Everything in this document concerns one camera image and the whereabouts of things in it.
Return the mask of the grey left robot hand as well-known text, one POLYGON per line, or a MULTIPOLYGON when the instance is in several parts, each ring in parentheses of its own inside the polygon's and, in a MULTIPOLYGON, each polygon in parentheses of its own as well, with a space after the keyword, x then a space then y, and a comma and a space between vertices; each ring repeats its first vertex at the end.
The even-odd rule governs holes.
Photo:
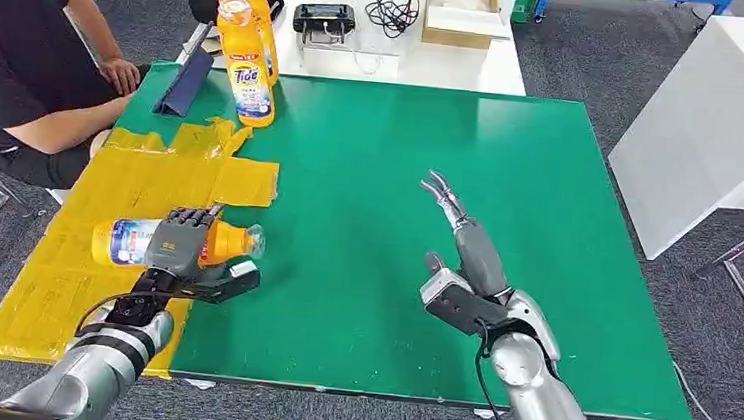
POLYGON ((207 285, 218 280, 225 274, 225 264, 200 264, 199 261, 208 231, 221 210, 222 205, 170 210, 153 233, 144 264, 166 271, 184 284, 207 285))

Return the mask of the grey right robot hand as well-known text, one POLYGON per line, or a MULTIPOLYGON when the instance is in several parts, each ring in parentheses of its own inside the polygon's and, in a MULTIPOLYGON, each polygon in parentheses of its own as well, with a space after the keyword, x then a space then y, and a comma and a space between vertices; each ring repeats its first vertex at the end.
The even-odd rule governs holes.
POLYGON ((460 268, 453 270, 436 252, 424 257, 430 278, 420 287, 424 309, 463 334, 496 336, 525 333, 539 343, 544 359, 554 371, 560 349, 540 306, 527 292, 507 281, 501 257, 480 222, 437 171, 420 185, 441 207, 452 228, 460 268))

